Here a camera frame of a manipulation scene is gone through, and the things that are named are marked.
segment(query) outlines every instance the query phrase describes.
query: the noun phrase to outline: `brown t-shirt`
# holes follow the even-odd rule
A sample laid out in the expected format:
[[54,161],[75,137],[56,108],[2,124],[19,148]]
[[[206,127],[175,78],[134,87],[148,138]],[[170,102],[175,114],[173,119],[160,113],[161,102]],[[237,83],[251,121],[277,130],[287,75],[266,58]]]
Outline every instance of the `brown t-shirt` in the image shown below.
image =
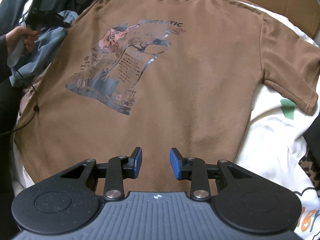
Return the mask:
[[187,191],[170,148],[234,161],[256,85],[311,114],[319,59],[285,25],[234,0],[99,0],[69,30],[37,89],[40,112],[15,141],[35,182],[140,146],[140,175],[126,190]]

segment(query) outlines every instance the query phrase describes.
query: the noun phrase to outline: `t-shirt sleeve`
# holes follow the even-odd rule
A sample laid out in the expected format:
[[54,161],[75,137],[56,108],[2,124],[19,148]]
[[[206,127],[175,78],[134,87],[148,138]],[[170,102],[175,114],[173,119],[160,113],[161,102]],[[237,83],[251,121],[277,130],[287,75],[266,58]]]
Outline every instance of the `t-shirt sleeve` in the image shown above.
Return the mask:
[[261,36],[261,80],[312,114],[318,95],[320,49],[264,13]]

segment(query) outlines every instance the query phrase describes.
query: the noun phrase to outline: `t-shirt hem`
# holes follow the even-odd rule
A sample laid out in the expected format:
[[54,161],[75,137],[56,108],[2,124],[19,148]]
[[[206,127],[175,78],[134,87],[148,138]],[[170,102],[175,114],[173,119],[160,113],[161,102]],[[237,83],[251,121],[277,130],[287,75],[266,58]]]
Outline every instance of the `t-shirt hem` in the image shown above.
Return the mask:
[[306,107],[306,113],[312,115],[314,108],[317,104],[318,101],[318,94],[313,91],[309,97],[308,103],[307,103],[307,107]]

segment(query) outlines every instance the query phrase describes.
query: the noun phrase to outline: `white bedsheet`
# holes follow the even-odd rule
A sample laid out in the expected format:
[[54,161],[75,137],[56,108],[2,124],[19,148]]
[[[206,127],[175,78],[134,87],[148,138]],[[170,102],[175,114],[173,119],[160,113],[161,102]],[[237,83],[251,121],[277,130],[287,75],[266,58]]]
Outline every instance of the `white bedsheet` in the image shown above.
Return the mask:
[[[312,39],[290,23],[286,17],[263,8],[255,8],[278,19],[302,39],[316,46]],[[316,91],[320,93],[319,82]],[[281,102],[292,105],[271,87],[259,85],[256,88],[251,119],[236,163],[294,191],[303,206],[303,213],[295,233],[303,239],[319,239],[320,218],[317,217],[320,215],[320,200],[310,179],[298,164],[307,150],[302,134],[319,114],[319,100],[313,116],[305,115],[297,107],[294,108],[294,111],[285,112],[284,115],[281,110]],[[15,165],[12,170],[15,170],[14,187],[17,194],[23,187],[33,185],[33,181],[23,167],[15,144],[13,152]]]

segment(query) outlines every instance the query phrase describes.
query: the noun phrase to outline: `blue gripper pad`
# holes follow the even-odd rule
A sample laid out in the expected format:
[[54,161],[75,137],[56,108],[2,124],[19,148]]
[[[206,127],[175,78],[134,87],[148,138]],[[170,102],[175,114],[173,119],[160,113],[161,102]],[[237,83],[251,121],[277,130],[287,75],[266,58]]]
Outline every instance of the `blue gripper pad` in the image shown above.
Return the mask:
[[135,159],[134,159],[133,176],[134,176],[135,178],[137,178],[138,175],[139,175],[139,171],[140,171],[140,168],[141,168],[141,164],[142,164],[142,149],[140,148],[137,156],[136,156]]
[[170,149],[170,164],[176,179],[181,179],[181,172],[179,168],[179,160],[174,151]]
[[14,240],[293,240],[293,232],[249,235],[227,226],[207,202],[184,192],[130,192],[122,201],[104,205],[97,218],[83,228],[57,236],[28,231]]

